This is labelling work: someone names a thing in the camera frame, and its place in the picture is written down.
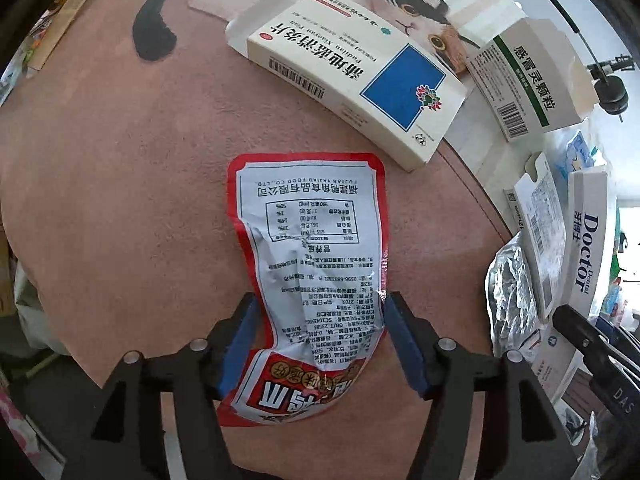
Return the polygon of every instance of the plastic bag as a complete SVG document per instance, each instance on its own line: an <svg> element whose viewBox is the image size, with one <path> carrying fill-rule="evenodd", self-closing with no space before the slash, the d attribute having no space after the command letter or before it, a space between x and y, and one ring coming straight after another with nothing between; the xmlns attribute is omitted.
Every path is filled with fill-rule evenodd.
<svg viewBox="0 0 640 480"><path fill-rule="evenodd" d="M383 333L384 167L367 153L254 154L235 158L228 179L266 344L249 355L218 418L300 420L345 393Z"/></svg>
<svg viewBox="0 0 640 480"><path fill-rule="evenodd" d="M588 121L585 121L583 124L562 128L545 136L544 152L564 214L569 201L569 173L594 166L588 140L582 132L587 126Z"/></svg>
<svg viewBox="0 0 640 480"><path fill-rule="evenodd" d="M598 425L596 423L595 413L591 412L589 420L589 443L584 451L574 475L571 480L600 480L600 471L598 469L598 447L594 438L598 436Z"/></svg>
<svg viewBox="0 0 640 480"><path fill-rule="evenodd" d="M521 241L519 232L496 253L484 280L484 291L494 355L500 357L515 349L533 362L540 348L541 323Z"/></svg>

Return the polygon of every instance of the nutrition facts table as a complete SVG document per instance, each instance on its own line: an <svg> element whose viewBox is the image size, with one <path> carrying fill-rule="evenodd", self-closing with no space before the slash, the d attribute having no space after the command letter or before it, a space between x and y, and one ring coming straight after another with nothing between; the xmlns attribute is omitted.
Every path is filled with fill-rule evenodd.
<svg viewBox="0 0 640 480"><path fill-rule="evenodd" d="M265 204L272 242L304 238L327 244L357 244L353 200L281 200Z"/></svg>

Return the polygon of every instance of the red stripe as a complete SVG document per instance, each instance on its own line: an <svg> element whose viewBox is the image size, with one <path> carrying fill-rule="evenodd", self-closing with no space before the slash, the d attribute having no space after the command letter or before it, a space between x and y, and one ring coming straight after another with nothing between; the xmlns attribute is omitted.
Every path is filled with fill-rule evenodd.
<svg viewBox="0 0 640 480"><path fill-rule="evenodd" d="M338 12L340 12L340 14L344 14L345 16L347 16L348 18L351 17L351 15L348 12L345 12L344 10L342 10L340 7L336 7L335 5L330 4L329 2L326 2L324 0L315 0L316 2L320 2L323 5L326 5L327 7L331 7L333 10L337 10Z"/></svg>

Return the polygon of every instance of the silver foil package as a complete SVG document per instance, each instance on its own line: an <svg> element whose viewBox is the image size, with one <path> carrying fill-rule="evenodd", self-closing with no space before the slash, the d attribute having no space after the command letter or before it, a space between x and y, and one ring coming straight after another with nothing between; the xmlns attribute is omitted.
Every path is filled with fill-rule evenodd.
<svg viewBox="0 0 640 480"><path fill-rule="evenodd" d="M540 347L542 324L521 243L522 233L518 233L496 253L484 280L484 291L494 355L519 350L531 363Z"/></svg>

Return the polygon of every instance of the metal screw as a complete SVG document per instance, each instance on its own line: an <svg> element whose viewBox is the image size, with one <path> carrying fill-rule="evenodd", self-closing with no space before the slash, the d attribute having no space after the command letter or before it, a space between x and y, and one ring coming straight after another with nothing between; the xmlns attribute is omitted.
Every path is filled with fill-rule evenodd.
<svg viewBox="0 0 640 480"><path fill-rule="evenodd" d="M522 354L517 350L509 350L507 352L507 359L512 363L519 363L522 361L523 357Z"/></svg>
<svg viewBox="0 0 640 480"><path fill-rule="evenodd" d="M137 362L138 359L140 359L140 352L136 352L135 350L127 352L122 358L122 360L128 365L132 365L133 363Z"/></svg>
<svg viewBox="0 0 640 480"><path fill-rule="evenodd" d="M198 338L189 343L189 348L191 348L191 350L193 350L194 352L202 352L207 347L207 345L208 343L206 339Z"/></svg>
<svg viewBox="0 0 640 480"><path fill-rule="evenodd" d="M438 341L438 346L447 352L451 352L456 348L456 342L449 337L443 337Z"/></svg>

